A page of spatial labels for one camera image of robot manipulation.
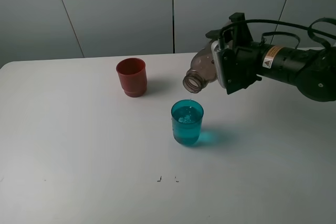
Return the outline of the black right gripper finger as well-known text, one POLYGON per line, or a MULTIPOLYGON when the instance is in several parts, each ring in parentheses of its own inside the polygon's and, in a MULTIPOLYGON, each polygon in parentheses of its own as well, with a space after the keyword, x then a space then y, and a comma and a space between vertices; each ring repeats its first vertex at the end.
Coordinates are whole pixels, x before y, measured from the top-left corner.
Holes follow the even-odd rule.
MULTIPOLYGON (((232 23, 245 21, 245 14, 234 13, 229 17, 229 20, 232 23)), ((232 27, 232 38, 232 48, 247 46, 253 41, 247 24, 238 24, 232 27)))
POLYGON ((221 29, 210 30, 206 33, 205 37, 209 40, 223 39, 223 33, 221 29))

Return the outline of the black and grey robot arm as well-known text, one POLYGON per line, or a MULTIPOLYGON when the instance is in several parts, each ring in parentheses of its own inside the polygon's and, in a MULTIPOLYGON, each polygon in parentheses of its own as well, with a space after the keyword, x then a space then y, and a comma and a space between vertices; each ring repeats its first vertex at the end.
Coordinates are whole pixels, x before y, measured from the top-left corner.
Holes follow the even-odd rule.
POLYGON ((335 47, 328 38, 335 35, 303 26, 271 19, 245 19, 244 13, 234 13, 229 23, 211 30, 206 37, 213 41, 213 64, 217 80, 232 94, 247 89, 263 77, 295 86, 305 97, 318 101, 335 101, 335 47), (262 33, 261 40, 253 40, 248 24, 265 23, 305 30, 309 38, 322 46, 320 50, 301 50, 268 44, 267 36, 300 37, 289 32, 262 33))

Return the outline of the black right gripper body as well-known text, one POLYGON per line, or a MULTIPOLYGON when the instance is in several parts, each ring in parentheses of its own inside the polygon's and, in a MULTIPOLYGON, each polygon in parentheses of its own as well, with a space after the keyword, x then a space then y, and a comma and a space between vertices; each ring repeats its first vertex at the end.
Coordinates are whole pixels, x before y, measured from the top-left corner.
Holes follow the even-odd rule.
POLYGON ((269 44, 224 49, 222 76, 226 92, 247 89, 263 77, 300 88, 301 56, 301 50, 269 44))

